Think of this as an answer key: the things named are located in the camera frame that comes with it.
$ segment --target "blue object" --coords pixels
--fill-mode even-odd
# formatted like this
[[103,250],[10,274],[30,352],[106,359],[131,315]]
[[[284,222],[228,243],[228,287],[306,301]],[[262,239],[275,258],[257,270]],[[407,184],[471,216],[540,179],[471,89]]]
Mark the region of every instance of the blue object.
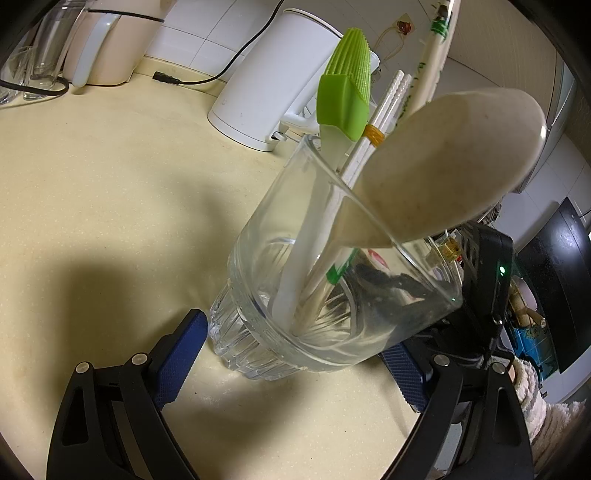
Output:
[[404,400],[417,411],[424,412],[429,403],[425,378],[402,343],[384,350],[380,356],[398,384]]
[[201,347],[207,339],[207,316],[193,309],[171,335],[158,341],[150,356],[150,370],[155,378],[152,399],[162,410],[176,400]]

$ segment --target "glass cup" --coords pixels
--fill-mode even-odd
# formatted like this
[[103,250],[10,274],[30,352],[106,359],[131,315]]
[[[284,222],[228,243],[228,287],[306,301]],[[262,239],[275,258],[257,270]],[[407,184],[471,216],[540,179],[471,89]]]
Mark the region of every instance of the glass cup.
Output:
[[[0,69],[0,79],[5,82],[23,85],[27,65],[29,65],[34,51],[34,47],[31,46],[17,47]],[[0,86],[0,105],[12,102],[19,93],[18,90],[12,90]]]
[[[35,43],[37,50],[27,71],[27,86],[51,90],[64,62],[71,32],[86,4],[85,0],[61,0],[41,21]],[[25,100],[45,95],[25,92]]]
[[[306,319],[302,331],[282,327],[271,311],[282,269],[318,182],[349,199],[367,225],[387,235],[391,246],[354,249],[336,285],[329,285],[319,314]],[[433,241],[397,243],[326,165],[319,139],[307,135],[233,246],[227,285],[210,311],[209,336],[229,368],[248,378],[276,380],[299,370],[335,371],[357,364],[423,330],[461,303],[457,269]]]

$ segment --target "countertop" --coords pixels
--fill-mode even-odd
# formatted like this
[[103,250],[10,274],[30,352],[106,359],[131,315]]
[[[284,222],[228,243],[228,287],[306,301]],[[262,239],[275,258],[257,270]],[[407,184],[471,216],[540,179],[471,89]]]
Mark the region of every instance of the countertop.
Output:
[[[224,137],[214,100],[135,74],[0,109],[0,432],[35,479],[76,364],[122,364],[207,312],[294,148]],[[209,342],[163,415],[203,480],[377,479],[417,418],[376,358],[255,382]]]

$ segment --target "white towel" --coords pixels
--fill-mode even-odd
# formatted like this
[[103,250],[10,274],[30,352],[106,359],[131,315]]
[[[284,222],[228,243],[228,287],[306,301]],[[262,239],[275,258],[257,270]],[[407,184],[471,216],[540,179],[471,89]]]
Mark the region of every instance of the white towel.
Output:
[[515,358],[515,392],[530,436],[534,471],[538,473],[583,411],[584,402],[549,404],[538,389],[538,376],[529,363]]

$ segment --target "white appliance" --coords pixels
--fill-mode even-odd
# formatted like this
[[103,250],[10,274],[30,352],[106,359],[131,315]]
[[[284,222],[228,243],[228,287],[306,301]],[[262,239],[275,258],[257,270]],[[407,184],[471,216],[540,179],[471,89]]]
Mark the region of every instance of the white appliance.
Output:
[[[316,114],[301,113],[342,36],[320,18],[286,8],[238,66],[208,120],[227,137],[262,151],[286,140],[289,127],[317,134]],[[378,63],[372,55],[372,69]]]

